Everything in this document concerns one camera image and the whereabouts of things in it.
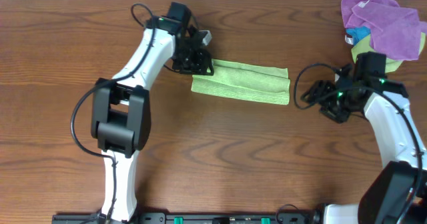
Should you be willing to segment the green microfiber cloth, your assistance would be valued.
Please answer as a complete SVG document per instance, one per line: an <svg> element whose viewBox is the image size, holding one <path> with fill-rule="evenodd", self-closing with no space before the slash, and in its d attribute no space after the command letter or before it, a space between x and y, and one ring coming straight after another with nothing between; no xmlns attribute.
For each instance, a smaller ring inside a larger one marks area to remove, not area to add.
<svg viewBox="0 0 427 224"><path fill-rule="evenodd" d="M213 60L214 74L194 75L191 91L243 101L288 105L290 82L288 70Z"/></svg>

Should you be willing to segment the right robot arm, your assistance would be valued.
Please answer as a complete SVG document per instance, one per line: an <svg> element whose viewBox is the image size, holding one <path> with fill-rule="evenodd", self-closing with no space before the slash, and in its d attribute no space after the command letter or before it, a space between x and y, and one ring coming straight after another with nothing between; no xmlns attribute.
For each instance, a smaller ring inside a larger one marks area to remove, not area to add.
<svg viewBox="0 0 427 224"><path fill-rule="evenodd" d="M403 83L387 78L386 56L361 53L354 64L333 67L333 81L318 80L299 100L346 122L361 113L374 131L382 171L357 204L324 204L312 223L425 223L426 148L412 120Z"/></svg>

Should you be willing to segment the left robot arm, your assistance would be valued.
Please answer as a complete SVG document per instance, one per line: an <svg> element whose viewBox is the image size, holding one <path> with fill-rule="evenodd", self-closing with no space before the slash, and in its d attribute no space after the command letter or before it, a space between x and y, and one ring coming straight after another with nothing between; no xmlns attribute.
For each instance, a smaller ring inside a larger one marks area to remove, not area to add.
<svg viewBox="0 0 427 224"><path fill-rule="evenodd" d="M151 15L142 39L112 79L99 79L93 92L91 136L105 163L105 201L99 223L128 223L137 200L135 174L139 152L151 132L149 92L168 61L184 75L213 75L206 49L211 33L192 24L189 7L173 2L166 15Z"/></svg>

